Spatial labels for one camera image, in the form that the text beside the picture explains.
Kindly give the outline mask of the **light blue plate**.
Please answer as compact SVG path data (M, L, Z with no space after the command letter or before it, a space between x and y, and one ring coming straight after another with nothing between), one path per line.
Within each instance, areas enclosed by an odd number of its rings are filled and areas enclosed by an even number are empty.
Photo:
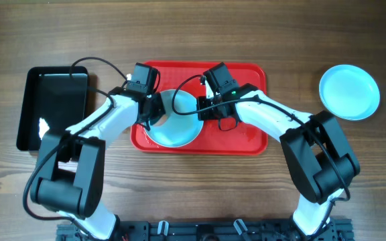
M335 116L361 121L372 116L380 105L375 79L362 68L341 64L322 75L318 91L322 104Z
M167 121L158 127L151 126L145 133L163 147L177 148L191 143L201 132L204 122L198 120L197 114L178 115L172 110L172 97L175 90L160 92L164 102Z

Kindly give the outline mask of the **light blue plate back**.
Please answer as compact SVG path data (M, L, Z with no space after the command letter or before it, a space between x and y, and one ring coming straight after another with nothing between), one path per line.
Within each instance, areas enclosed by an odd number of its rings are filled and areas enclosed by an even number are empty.
M335 116L361 121L372 116L380 105L375 79L362 68L341 64L322 75L318 91L322 104Z

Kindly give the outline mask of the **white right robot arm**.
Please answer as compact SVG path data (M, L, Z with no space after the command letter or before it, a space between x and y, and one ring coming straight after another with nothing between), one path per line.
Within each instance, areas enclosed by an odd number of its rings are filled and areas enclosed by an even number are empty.
M270 99L252 84L240 85L224 63L205 71L200 83L208 94L198 100L200 117L233 117L281 144L300 193L292 221L304 238L317 238L329 225L334 204L350 199L348 187L361 170L336 117L325 110L300 112Z

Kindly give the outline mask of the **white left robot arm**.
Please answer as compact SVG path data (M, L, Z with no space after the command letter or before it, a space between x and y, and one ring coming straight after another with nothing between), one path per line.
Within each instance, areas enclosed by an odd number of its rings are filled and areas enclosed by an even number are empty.
M102 203L105 151L127 128L145 130L165 114L157 91L160 72L137 63L132 77L106 93L105 103L90 116L63 131L42 138L36 168L23 193L23 208L33 218L29 202L68 220L81 240L126 240L120 219Z

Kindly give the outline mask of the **orange sponge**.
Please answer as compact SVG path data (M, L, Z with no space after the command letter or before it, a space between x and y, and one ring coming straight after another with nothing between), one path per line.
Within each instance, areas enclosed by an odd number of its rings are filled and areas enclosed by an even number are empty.
M153 124L153 126L154 126L154 127L162 126L162 125L167 121L167 119L168 119L168 116L164 114L163 116L161 116L161 117L159 118L159 120L157 120L157 121Z

